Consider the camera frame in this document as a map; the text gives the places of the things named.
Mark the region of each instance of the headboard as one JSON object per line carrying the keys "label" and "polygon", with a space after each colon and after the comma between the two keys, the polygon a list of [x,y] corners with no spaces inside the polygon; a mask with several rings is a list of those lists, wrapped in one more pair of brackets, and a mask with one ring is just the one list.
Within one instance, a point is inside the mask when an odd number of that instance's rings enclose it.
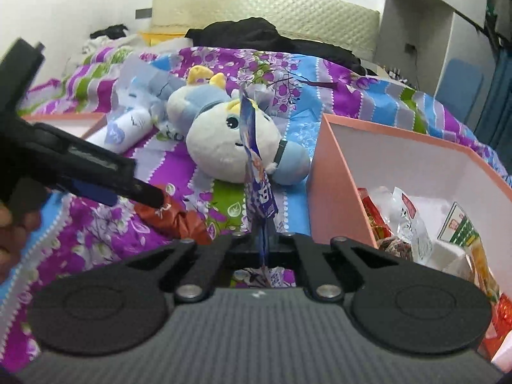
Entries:
{"label": "headboard", "polygon": [[284,36],[318,40],[372,60],[379,12],[341,0],[153,0],[150,31],[186,33],[216,21],[264,17]]}

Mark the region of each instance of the white bottle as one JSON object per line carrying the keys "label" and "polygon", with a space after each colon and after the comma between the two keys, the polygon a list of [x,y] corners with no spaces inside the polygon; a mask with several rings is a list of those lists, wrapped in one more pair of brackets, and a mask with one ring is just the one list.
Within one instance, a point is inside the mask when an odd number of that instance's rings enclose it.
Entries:
{"label": "white bottle", "polygon": [[123,154],[152,128],[149,111],[145,108],[135,108],[109,122],[87,141],[114,153]]}

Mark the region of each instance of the purple snack package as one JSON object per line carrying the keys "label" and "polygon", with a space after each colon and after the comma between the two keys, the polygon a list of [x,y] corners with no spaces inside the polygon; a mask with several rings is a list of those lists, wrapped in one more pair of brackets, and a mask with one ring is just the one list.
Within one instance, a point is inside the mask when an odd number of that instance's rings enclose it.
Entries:
{"label": "purple snack package", "polygon": [[247,153],[247,218],[251,221],[252,233],[260,245],[261,266],[268,267],[270,236],[276,232],[273,218],[277,213],[277,205],[256,143],[256,108],[247,96],[245,88],[240,88],[240,139]]}

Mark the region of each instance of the stuffed animal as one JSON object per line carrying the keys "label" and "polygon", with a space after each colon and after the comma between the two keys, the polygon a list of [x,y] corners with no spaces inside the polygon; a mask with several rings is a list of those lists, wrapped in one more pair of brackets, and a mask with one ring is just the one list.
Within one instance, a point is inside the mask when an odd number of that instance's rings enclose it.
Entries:
{"label": "stuffed animal", "polygon": [[[213,75],[204,66],[194,66],[187,84],[169,97],[167,116],[186,136],[188,153],[199,169],[215,179],[243,183],[247,154],[240,139],[240,100],[238,91],[232,98],[225,88],[224,74]],[[256,141],[267,173],[281,185],[302,181],[310,166],[306,149],[282,140],[272,118],[256,102],[252,105],[257,112]]]}

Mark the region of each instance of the colorful striped blanket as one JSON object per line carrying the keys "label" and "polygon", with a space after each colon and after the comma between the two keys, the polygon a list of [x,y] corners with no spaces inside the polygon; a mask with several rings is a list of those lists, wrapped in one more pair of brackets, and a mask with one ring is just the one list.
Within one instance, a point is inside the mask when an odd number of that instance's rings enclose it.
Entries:
{"label": "colorful striped blanket", "polygon": [[[58,114],[109,112],[113,85],[126,47],[102,48],[64,80],[33,88],[19,113]],[[146,61],[156,56],[142,53]],[[490,147],[423,92],[376,78],[359,76],[325,60],[289,55],[195,47],[183,49],[171,70],[186,76],[193,65],[205,65],[228,78],[227,91],[241,83],[264,83],[275,90],[267,113],[284,137],[313,156],[323,112],[400,127],[470,147],[512,185],[512,179]],[[243,228],[247,222],[241,185],[214,180],[190,158],[183,142],[170,140],[156,129],[127,156],[138,161],[137,177],[165,185],[187,209],[198,210],[212,237]],[[279,231],[309,233],[305,183],[275,187]],[[43,226],[30,238],[21,264],[0,287],[0,359],[16,371],[39,352],[26,319],[32,295],[56,278],[124,259],[160,247],[168,238],[155,232],[120,198],[112,208],[71,195],[54,194],[43,209]]]}

